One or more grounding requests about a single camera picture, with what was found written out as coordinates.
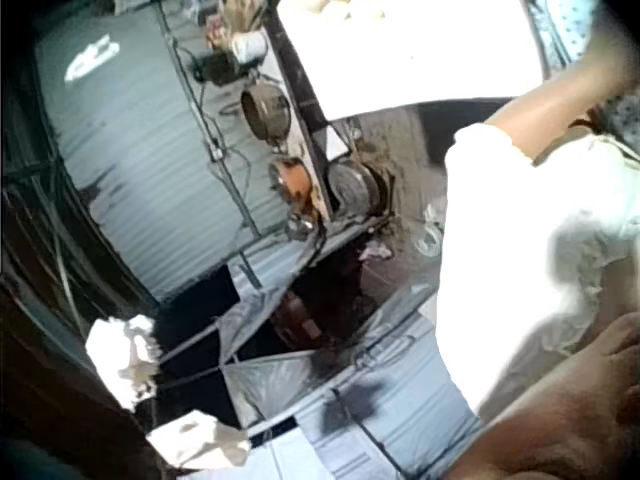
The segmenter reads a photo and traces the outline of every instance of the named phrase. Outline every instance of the bucket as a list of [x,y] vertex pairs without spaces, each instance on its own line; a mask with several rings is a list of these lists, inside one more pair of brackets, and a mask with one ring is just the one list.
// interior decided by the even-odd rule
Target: bucket
[[267,39],[262,32],[236,33],[231,39],[231,51],[240,65],[262,60],[267,48]]

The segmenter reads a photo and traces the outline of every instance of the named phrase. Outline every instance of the person's arm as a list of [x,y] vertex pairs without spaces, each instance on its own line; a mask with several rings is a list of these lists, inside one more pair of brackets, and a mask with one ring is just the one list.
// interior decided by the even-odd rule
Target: person's arm
[[556,78],[512,100],[485,123],[536,158],[578,116],[640,80],[640,54],[626,31],[602,12],[584,57]]

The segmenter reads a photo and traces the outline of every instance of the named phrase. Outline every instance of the corrugated metal wall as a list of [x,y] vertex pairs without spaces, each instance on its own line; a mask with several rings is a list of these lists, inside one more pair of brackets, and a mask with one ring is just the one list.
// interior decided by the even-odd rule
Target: corrugated metal wall
[[[177,2],[165,2],[165,10],[180,44],[196,55],[205,52],[202,31],[182,16]],[[65,83],[75,56],[107,34],[119,44],[118,55]],[[102,232],[156,298],[205,274],[251,240],[237,206],[209,170],[153,8],[120,17],[80,10],[47,28],[36,56],[46,107],[73,182]],[[226,144],[237,150],[227,164],[265,231],[285,215],[284,204],[269,188],[267,164],[273,154],[253,138],[242,115],[218,116],[239,99],[242,87],[241,82],[209,85],[204,110],[218,119]],[[194,89],[199,92],[195,82]]]

